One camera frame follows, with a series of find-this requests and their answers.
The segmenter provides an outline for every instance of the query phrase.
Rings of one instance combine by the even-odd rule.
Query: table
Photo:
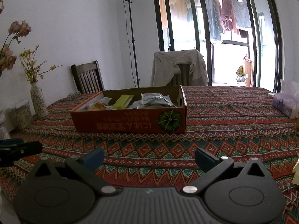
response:
[[[286,207],[279,223],[298,223],[299,188],[291,183],[299,153],[296,120],[272,107],[269,91],[255,87],[183,87],[187,100],[185,134],[78,133],[69,111],[91,95],[61,99],[49,115],[13,138],[38,140],[43,152],[0,169],[0,185],[12,200],[40,157],[64,161],[102,147],[105,161],[96,174],[116,186],[176,186],[203,175],[194,162],[198,147],[216,156],[247,162],[261,159],[284,192]]]

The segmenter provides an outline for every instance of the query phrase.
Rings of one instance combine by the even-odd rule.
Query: orange box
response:
[[[103,97],[112,98],[113,105],[121,95],[134,95],[133,102],[141,99],[141,93],[169,95],[177,108],[145,108],[105,111],[84,111],[86,105]],[[143,87],[99,92],[71,110],[71,117],[78,132],[127,132],[127,133],[185,133],[187,106],[181,86]]]

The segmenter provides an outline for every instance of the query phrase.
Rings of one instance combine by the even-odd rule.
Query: power cord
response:
[[[134,85],[135,85],[135,87],[136,87],[136,84],[135,84],[135,78],[134,78],[134,75],[133,75],[133,68],[132,68],[132,54],[131,54],[131,47],[130,47],[129,34],[128,34],[127,12],[126,12],[126,6],[125,6],[125,1],[124,1],[124,0],[123,0],[123,4],[124,4],[125,14],[126,14],[126,31],[127,31],[128,45],[129,45],[129,50],[130,50],[131,71],[132,71],[132,77],[133,77],[133,80],[134,80]]]

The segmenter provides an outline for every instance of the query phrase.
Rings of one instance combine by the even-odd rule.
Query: floral vase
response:
[[[31,99],[33,107],[37,117],[39,119],[47,116],[49,114],[46,103],[44,101],[44,95],[42,94],[41,87],[37,85],[37,81],[31,83]]]
[[[0,110],[0,140],[10,139],[10,135],[4,126],[5,115],[2,110]]]

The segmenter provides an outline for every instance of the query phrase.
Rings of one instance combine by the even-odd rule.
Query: window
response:
[[[224,0],[224,4],[229,1],[235,24],[225,22],[222,0],[219,6],[216,0],[154,0],[160,50],[197,49],[207,65],[209,85],[244,86],[236,80],[243,66],[246,86],[276,92],[282,41],[274,0]]]

